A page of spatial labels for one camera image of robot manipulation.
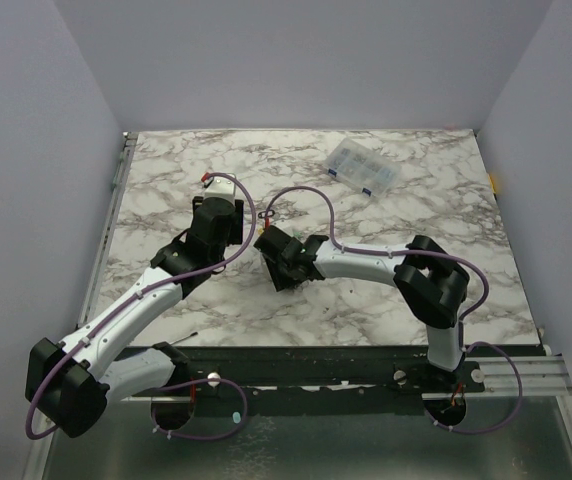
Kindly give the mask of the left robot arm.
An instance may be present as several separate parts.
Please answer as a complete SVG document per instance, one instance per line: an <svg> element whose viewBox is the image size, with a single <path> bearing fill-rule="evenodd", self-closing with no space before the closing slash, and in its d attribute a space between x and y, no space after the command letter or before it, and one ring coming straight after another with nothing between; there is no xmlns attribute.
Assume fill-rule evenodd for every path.
<svg viewBox="0 0 572 480"><path fill-rule="evenodd" d="M128 358L120 355L153 320L227 265L227 247L248 246L245 205L224 197L195 198L186 233L162 247L113 305L62 340L43 338L32 347L25 386L29 439L49 434L34 431L37 412L76 438L114 403L146 390L159 388L172 395L184 388L187 362L170 344L162 342Z"/></svg>

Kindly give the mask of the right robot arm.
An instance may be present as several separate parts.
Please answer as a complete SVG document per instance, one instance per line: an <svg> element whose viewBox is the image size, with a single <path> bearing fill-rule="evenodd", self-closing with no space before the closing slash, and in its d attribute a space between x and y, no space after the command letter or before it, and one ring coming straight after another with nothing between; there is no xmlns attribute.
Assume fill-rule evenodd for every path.
<svg viewBox="0 0 572 480"><path fill-rule="evenodd" d="M408 246L416 252L393 256L391 247L337 247L325 235L311 235L301 242L274 225L254 244L278 291L334 278L397 288L415 318L426 326L427 383L447 391L462 376L463 327L458 314L470 276L426 236L415 236Z"/></svg>

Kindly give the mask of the clear plastic organizer box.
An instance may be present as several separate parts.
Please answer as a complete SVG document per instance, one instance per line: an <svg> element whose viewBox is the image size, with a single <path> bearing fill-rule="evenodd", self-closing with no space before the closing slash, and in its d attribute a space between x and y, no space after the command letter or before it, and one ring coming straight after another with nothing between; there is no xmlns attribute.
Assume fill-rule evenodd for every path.
<svg viewBox="0 0 572 480"><path fill-rule="evenodd" d="M349 139L343 139L324 162L326 173L367 197L381 197L400 178L390 159Z"/></svg>

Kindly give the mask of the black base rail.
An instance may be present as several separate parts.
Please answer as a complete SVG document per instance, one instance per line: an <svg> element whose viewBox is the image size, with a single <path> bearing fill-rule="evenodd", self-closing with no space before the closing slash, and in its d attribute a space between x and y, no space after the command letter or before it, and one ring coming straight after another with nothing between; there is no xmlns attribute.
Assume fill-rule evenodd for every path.
<svg viewBox="0 0 572 480"><path fill-rule="evenodd" d="M226 385L186 386L216 373L242 387L250 414L262 416L420 415L423 395L452 387L464 363L444 372L428 363L424 346L179 346L165 355L175 363L169 384L192 394L198 413L241 398Z"/></svg>

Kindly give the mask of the left aluminium side rail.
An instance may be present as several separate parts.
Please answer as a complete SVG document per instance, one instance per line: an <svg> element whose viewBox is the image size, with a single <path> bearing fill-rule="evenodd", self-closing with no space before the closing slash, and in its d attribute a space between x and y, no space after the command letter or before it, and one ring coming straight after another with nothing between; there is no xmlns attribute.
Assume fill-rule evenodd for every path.
<svg viewBox="0 0 572 480"><path fill-rule="evenodd" d="M110 202L102 227L100 242L93 261L89 283L82 302L80 315L75 325L76 328L84 326L93 319L139 133L129 131L124 132L123 136L123 147L118 156L117 167L111 182Z"/></svg>

